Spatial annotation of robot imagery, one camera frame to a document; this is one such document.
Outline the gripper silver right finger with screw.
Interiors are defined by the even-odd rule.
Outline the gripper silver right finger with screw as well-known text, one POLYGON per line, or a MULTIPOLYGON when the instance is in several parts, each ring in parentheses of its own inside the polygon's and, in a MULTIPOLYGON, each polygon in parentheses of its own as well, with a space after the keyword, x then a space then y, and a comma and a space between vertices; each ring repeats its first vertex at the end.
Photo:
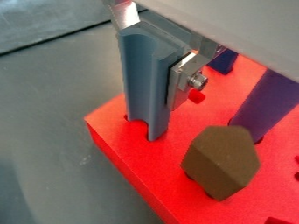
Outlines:
POLYGON ((201 91, 207 86, 201 69, 225 47, 149 10, 141 13, 141 19, 184 43, 183 56, 171 65, 168 78, 167 106, 176 110, 191 89, 201 91))

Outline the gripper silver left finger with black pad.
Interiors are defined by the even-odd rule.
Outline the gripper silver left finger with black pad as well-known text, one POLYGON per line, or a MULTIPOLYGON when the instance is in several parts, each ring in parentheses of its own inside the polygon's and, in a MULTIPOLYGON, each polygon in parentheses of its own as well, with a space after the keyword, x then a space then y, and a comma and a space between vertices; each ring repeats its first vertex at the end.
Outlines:
POLYGON ((140 22, 136 3, 132 0, 101 0, 117 31, 140 22))

